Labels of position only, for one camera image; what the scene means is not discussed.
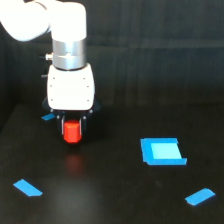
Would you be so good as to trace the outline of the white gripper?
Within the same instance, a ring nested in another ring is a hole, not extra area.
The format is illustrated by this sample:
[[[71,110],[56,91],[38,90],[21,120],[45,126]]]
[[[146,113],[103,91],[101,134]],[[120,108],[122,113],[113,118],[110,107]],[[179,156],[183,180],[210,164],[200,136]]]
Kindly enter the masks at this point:
[[[49,111],[92,111],[101,109],[95,96],[95,82],[90,64],[74,71],[49,67],[47,77],[47,96],[42,102],[44,109]],[[65,114],[56,116],[58,130],[64,135]],[[88,116],[82,113],[80,117],[81,134],[87,131]]]

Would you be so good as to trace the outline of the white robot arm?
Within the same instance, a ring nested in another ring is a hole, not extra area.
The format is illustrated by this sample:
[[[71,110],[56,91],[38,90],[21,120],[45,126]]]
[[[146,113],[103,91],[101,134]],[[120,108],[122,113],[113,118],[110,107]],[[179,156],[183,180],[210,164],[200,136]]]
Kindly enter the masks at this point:
[[[75,143],[86,130],[89,115],[99,109],[91,65],[86,60],[86,9],[60,0],[0,0],[0,23],[17,41],[50,33],[53,52],[43,105],[58,120],[64,139]]]

